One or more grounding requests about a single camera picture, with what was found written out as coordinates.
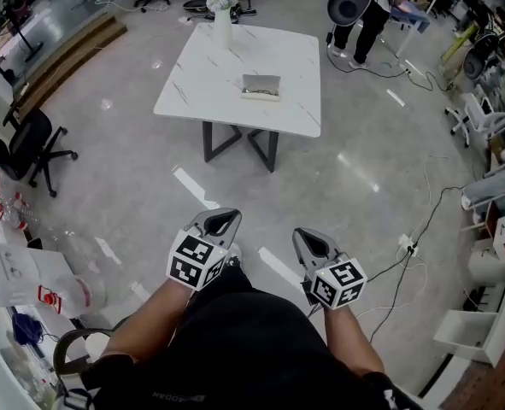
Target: black pants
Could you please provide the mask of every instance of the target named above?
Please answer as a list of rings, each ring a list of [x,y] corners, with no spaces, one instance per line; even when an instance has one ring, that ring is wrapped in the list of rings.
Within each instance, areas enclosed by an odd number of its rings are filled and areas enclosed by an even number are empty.
[[[199,308],[213,301],[219,296],[230,293],[260,292],[252,287],[249,279],[238,266],[226,267],[220,276],[201,291],[198,291],[190,299],[190,303],[184,312],[182,324],[184,324]]]
[[[356,41],[355,61],[359,64],[366,62],[366,57],[372,49],[375,38],[383,31],[385,23],[389,20],[389,13],[381,8],[376,2],[370,3],[368,9],[362,16],[362,32]],[[339,49],[344,49],[349,39],[349,34],[353,30],[353,25],[343,27],[337,26],[334,32],[334,45]]]

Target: black table leg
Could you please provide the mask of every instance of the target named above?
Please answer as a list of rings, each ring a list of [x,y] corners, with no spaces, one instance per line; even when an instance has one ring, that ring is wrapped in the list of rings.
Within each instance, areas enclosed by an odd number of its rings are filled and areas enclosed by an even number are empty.
[[[226,150],[229,146],[231,146],[243,136],[238,127],[234,125],[230,125],[230,127],[235,132],[235,135],[226,140],[224,143],[220,144],[220,146],[218,146],[216,149],[212,150],[212,122],[203,122],[203,151],[205,162],[212,160],[215,156],[219,155],[221,152]]]
[[[262,129],[256,129],[247,135],[249,139],[250,145],[254,148],[256,153],[260,156],[260,159],[266,165],[267,170],[273,173],[275,171],[275,160],[277,158],[277,144],[279,142],[279,133],[278,132],[269,132],[269,142],[267,144],[267,155],[263,153],[260,146],[255,140],[255,137],[260,135],[263,132]]]

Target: marble tabletop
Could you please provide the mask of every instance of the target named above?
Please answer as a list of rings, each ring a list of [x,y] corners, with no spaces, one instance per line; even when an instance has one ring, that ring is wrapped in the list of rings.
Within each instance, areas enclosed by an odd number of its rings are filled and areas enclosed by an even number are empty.
[[[230,49],[201,23],[185,45],[154,113],[285,132],[320,135],[320,56],[316,37],[233,25]],[[280,102],[244,99],[243,74],[280,76]]]

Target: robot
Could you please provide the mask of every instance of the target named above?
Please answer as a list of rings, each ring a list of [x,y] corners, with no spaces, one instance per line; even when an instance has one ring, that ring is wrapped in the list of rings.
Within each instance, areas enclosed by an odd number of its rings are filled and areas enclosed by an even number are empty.
[[[200,213],[180,230],[170,249],[167,276],[194,290],[202,290],[224,268],[243,216],[237,209],[218,208]],[[332,310],[356,301],[367,276],[336,242],[321,232],[296,228],[292,242],[305,270],[303,291],[309,304]]]

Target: black shirt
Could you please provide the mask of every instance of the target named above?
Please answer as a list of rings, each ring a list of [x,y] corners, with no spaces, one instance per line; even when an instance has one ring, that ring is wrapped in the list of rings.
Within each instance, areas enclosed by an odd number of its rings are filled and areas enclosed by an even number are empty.
[[[133,365],[130,357],[112,355],[98,361],[96,375],[102,378],[96,409],[276,403],[385,410],[385,391],[400,393],[383,374],[357,377],[295,305],[261,292],[214,299],[159,356]],[[417,407],[406,400],[397,408]]]

